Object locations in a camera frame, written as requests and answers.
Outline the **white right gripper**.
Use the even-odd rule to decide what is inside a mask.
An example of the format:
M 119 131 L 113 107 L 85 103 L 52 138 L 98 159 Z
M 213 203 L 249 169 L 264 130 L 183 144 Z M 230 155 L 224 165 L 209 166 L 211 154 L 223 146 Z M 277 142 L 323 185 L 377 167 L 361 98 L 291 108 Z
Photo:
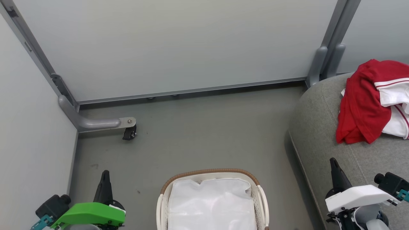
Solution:
M 364 185 L 353 187 L 337 160 L 330 160 L 333 188 L 329 190 L 329 198 L 325 199 L 329 212 L 340 213 L 344 210 L 359 208 L 367 205 L 384 203 L 400 204 L 397 198 L 373 186 Z

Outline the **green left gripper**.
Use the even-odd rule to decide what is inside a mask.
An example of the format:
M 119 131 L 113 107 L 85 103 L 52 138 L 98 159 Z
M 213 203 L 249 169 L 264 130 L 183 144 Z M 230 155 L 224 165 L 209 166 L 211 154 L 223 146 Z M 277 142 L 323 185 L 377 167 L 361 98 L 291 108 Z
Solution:
M 69 208 L 60 218 L 50 226 L 51 229 L 64 229 L 70 225 L 114 226 L 116 228 L 125 223 L 126 212 L 112 206 L 113 194 L 110 172 L 104 170 L 97 186 L 93 202 L 77 203 Z

